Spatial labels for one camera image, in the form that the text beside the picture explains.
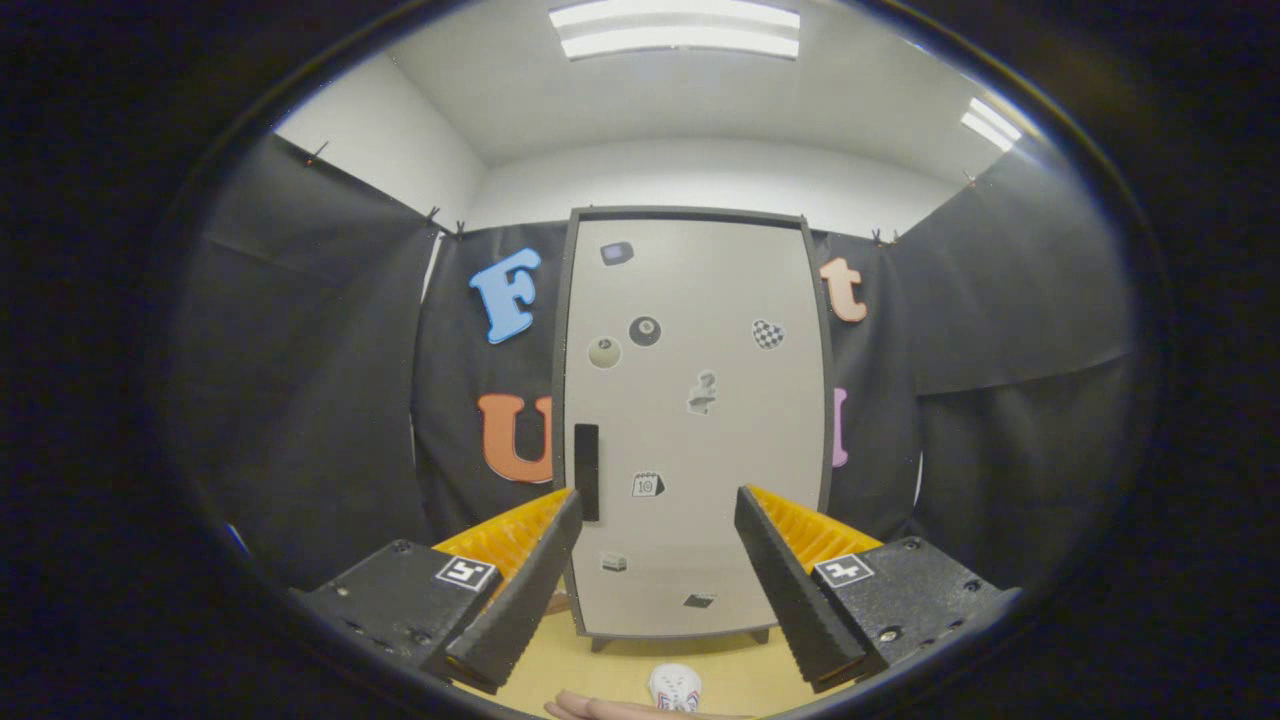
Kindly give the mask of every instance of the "door frame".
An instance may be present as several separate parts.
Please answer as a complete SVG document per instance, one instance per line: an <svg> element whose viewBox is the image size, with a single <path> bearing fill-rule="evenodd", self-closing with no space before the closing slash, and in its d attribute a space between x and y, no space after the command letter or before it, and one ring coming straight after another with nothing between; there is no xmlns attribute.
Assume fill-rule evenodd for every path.
<svg viewBox="0 0 1280 720"><path fill-rule="evenodd" d="M822 384L823 392L823 461L822 482L818 489L819 512L827 510L827 496L831 489L831 452L835 446L835 378L833 361L831 355L831 327L827 322L827 299L823 295L822 282L818 278L818 258L809 234L809 220L804 215L780 215L774 213L756 213L751 210L728 210L719 208L684 208L662 205L609 205L575 208L570 214L568 231L564 237L564 258L561 265L559 297L556 304L556 356L552 363L552 487L563 488L567 484L564 473L564 364L568 340L568 302L573 286L573 261L577 256L577 228L582 220L694 220L712 223L741 223L750 225L765 225L774 228L791 228L800 231L804 241L805 255L809 258L809 278L813 281L814 307L818 311L818 337L822 338ZM577 634L593 638L623 638L630 635L611 635L589 633L582 625L582 609L577 600L577 584L573 582L573 559L570 557L564 568L564 589L568 592L572 606L573 625ZM732 633L748 632L733 630ZM645 639L658 638L687 638L704 637L692 635L644 635Z"/></svg>

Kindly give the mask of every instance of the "black door handle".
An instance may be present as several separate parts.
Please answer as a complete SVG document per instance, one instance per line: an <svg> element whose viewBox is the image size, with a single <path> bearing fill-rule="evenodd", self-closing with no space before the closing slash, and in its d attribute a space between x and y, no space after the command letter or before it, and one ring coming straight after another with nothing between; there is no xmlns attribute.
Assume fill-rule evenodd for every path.
<svg viewBox="0 0 1280 720"><path fill-rule="evenodd" d="M600 519L600 427L573 425L573 486L582 497L582 521Z"/></svg>

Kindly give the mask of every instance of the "blue letter f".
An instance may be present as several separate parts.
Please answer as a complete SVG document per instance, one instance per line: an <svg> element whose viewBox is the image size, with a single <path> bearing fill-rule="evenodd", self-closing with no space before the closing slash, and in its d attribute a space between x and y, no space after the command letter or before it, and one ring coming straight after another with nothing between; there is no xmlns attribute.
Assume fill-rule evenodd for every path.
<svg viewBox="0 0 1280 720"><path fill-rule="evenodd" d="M526 247L471 275L470 284L480 291L484 310L489 314L490 343L498 345L534 324L532 313L521 310L516 300L525 305L534 301L534 279L521 268L532 270L541 261L538 252ZM507 273L511 273L511 282L507 282Z"/></svg>

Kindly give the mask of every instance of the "white wall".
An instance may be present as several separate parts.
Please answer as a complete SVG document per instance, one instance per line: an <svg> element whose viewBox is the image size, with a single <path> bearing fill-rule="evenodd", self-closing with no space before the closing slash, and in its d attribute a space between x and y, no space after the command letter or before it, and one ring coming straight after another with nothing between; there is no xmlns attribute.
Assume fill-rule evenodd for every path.
<svg viewBox="0 0 1280 720"><path fill-rule="evenodd" d="M854 155L744 140L599 145L485 177L468 228L567 220L588 205L691 205L805 215L814 229L906 232L961 190Z"/></svg>
<svg viewBox="0 0 1280 720"><path fill-rule="evenodd" d="M436 219L467 219L486 168L457 129L378 54L323 87L275 128L289 142Z"/></svg>

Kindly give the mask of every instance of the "finger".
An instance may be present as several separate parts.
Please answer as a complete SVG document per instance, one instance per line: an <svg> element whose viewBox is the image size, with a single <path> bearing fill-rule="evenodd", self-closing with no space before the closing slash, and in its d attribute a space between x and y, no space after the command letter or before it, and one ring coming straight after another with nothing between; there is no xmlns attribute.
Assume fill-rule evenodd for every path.
<svg viewBox="0 0 1280 720"><path fill-rule="evenodd" d="M658 710L649 705L634 702L613 702L609 700L589 700L586 711L593 720L657 720L662 717L686 719L687 712Z"/></svg>
<svg viewBox="0 0 1280 720"><path fill-rule="evenodd" d="M579 717L590 717L591 714L586 708L586 703L590 702L590 700L591 698L582 697L577 693L561 691L559 694L556 696L556 705L568 712L572 712L573 715L577 715Z"/></svg>
<svg viewBox="0 0 1280 720"><path fill-rule="evenodd" d="M562 706L554 702L544 703L543 710L545 710L548 715L556 717L557 720L590 720L589 717L584 717L581 715L573 715L572 712L564 710Z"/></svg>

